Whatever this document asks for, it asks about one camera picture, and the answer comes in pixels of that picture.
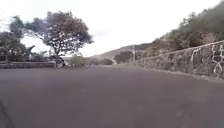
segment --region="distant tree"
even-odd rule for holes
[[[101,65],[112,65],[113,64],[113,61],[110,60],[110,59],[103,59],[103,60],[100,60],[99,63]]]
[[[85,58],[85,60],[86,60],[86,65],[88,66],[96,66],[100,64],[99,60],[96,58],[89,57],[89,58]]]
[[[118,55],[115,55],[114,60],[120,64],[124,62],[128,62],[133,56],[133,53],[131,51],[121,52]]]
[[[7,63],[13,56],[20,55],[24,47],[12,32],[0,33],[0,52],[5,56]]]
[[[20,19],[19,16],[14,16],[12,18],[12,22],[9,24],[10,32],[14,33],[14,35],[18,39],[21,39],[24,37],[23,28],[24,28],[23,21]]]
[[[37,37],[52,47],[57,60],[68,52],[77,52],[85,44],[93,43],[86,24],[71,12],[48,12],[45,19],[35,18],[32,23],[25,24],[25,30],[29,36]]]
[[[72,67],[82,67],[82,66],[85,66],[86,60],[82,56],[73,55],[68,60],[68,63]]]
[[[32,56],[32,50],[35,47],[35,45],[30,46],[30,47],[25,47],[23,48],[23,61],[30,61],[30,57]]]
[[[48,57],[45,57],[44,54],[46,51],[40,52],[40,53],[32,53],[31,59],[29,61],[31,62],[47,62]]]

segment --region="asphalt road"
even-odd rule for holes
[[[13,128],[224,127],[224,83],[142,69],[0,70],[0,98]]]

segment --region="hillside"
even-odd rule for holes
[[[151,46],[151,43],[139,44],[139,45],[135,45],[135,49],[136,50],[145,50],[149,46]],[[103,59],[103,58],[113,59],[115,55],[118,55],[121,52],[131,51],[131,50],[133,50],[133,45],[121,47],[119,49],[115,49],[115,50],[112,50],[112,51],[109,51],[109,52],[105,52],[103,54],[94,55],[94,56],[92,56],[92,58],[97,58],[97,59]]]

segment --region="sky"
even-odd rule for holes
[[[71,11],[83,19],[95,43],[80,49],[84,56],[126,45],[150,43],[177,28],[191,12],[214,7],[221,0],[0,0],[0,25],[19,15],[24,21],[45,18],[48,11]],[[38,39],[24,38],[35,52],[49,50]]]

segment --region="rock wall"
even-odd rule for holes
[[[50,62],[13,62],[11,64],[0,64],[0,69],[12,68],[53,68],[55,63]]]
[[[224,79],[224,41],[142,58],[135,65]]]

